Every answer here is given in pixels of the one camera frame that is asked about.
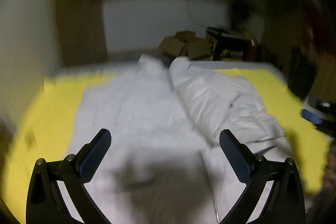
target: yellow tablecloth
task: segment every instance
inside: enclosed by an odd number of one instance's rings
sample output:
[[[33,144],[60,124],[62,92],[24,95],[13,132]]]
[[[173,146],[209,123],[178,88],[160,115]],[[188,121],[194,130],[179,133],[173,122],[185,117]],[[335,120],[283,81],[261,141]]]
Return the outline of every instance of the yellow tablecloth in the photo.
[[[329,141],[310,122],[300,117],[301,102],[285,84],[267,70],[218,70],[243,75],[263,98],[270,114],[284,127],[295,149],[306,192],[320,188]],[[13,215],[25,223],[26,196],[35,161],[61,160],[68,148],[75,112],[85,88],[113,78],[112,74],[88,73],[47,80],[32,102],[11,146],[1,182],[2,198]]]

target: cardboard box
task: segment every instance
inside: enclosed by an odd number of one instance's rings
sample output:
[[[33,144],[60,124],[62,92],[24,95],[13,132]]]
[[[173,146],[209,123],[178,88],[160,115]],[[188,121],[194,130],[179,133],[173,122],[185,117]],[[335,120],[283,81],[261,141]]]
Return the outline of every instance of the cardboard box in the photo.
[[[185,43],[175,37],[165,37],[159,46],[161,52],[173,57],[181,56],[184,48]]]
[[[186,45],[190,60],[201,60],[211,55],[210,45],[207,39],[196,37],[193,42],[188,42]]]
[[[196,33],[192,31],[177,32],[175,37],[182,42],[192,42],[196,39]]]

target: open cardboard box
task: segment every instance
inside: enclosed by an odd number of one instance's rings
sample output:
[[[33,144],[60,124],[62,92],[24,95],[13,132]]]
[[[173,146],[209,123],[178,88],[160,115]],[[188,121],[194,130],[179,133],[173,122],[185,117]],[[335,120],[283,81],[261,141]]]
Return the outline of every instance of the open cardboard box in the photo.
[[[211,54],[209,41],[195,36],[195,32],[177,32],[174,37],[165,37],[159,50],[172,57],[188,56],[190,60],[202,60]]]

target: metal screw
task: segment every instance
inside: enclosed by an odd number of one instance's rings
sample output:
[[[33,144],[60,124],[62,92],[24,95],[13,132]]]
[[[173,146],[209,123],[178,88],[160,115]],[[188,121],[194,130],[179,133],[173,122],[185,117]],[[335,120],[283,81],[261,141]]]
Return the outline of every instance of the metal screw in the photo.
[[[263,161],[264,160],[264,156],[260,155],[260,154],[256,154],[255,158],[256,158],[257,161]]]
[[[72,161],[73,159],[75,158],[75,155],[74,154],[69,154],[68,156],[66,156],[66,160],[67,161]]]
[[[287,159],[287,162],[290,164],[290,165],[293,165],[295,162],[292,158],[288,158]]]
[[[37,165],[41,165],[43,163],[44,159],[42,158],[39,158],[37,161],[36,161],[36,164]]]

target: crumpled white fabric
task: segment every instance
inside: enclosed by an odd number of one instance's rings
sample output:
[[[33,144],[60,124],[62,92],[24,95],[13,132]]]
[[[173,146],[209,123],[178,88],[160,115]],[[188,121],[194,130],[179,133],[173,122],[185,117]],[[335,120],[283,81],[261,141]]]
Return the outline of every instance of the crumpled white fabric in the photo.
[[[68,153],[77,153],[101,128],[110,130],[111,147],[85,187],[111,223],[212,224],[218,223],[215,207],[223,219],[245,184],[221,148],[209,145],[216,143],[211,132],[230,126],[252,151],[266,149],[269,160],[288,156],[288,142],[277,138],[282,131],[272,130],[275,119],[246,79],[188,67],[177,59],[167,70],[142,56],[137,71],[83,94]],[[60,189],[71,215],[81,220],[64,185]]]

